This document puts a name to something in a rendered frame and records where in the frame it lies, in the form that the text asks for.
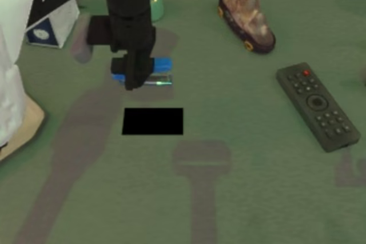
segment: brown object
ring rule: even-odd
[[[261,12],[259,0],[219,0],[218,14],[247,50],[269,53],[275,48],[276,37]]]
[[[13,135],[11,140],[0,151],[0,161],[28,143],[37,133],[42,121],[45,119],[44,111],[29,97],[26,98],[26,111],[23,124]]]

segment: remote button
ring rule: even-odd
[[[323,111],[328,107],[328,101],[317,94],[310,95],[307,99],[307,104],[314,111]]]
[[[338,135],[340,135],[340,134],[342,134],[342,133],[343,133],[341,128],[335,128],[335,129],[334,129],[334,132],[335,132],[336,134],[338,134]]]
[[[327,135],[328,138],[332,139],[335,137],[335,134],[330,131],[330,130],[325,130],[325,134]]]
[[[342,128],[346,133],[349,133],[351,131],[351,128],[347,124],[342,124]]]

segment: table surface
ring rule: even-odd
[[[218,0],[164,1],[174,90],[125,92],[108,47],[80,64],[71,39],[24,45],[23,82],[48,120],[0,165],[0,243],[363,244],[364,138],[324,153],[275,72],[308,62],[364,135],[364,0],[262,0],[278,39],[268,55],[244,49]],[[82,3],[106,13],[104,0]],[[121,136],[124,107],[141,106],[183,107],[184,136]]]

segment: tissue box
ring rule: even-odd
[[[80,15],[76,0],[72,0],[26,33],[29,44],[62,48]]]

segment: green tabletop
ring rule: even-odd
[[[156,26],[179,37],[170,97],[125,92],[108,47],[83,65],[70,41],[24,45],[23,81],[48,120],[0,165],[0,243],[364,244],[364,139],[324,153],[275,79],[308,62],[363,135],[364,0],[262,0],[268,55],[245,50],[218,0],[164,1]],[[139,106],[183,107],[184,136],[122,136],[124,107]]]

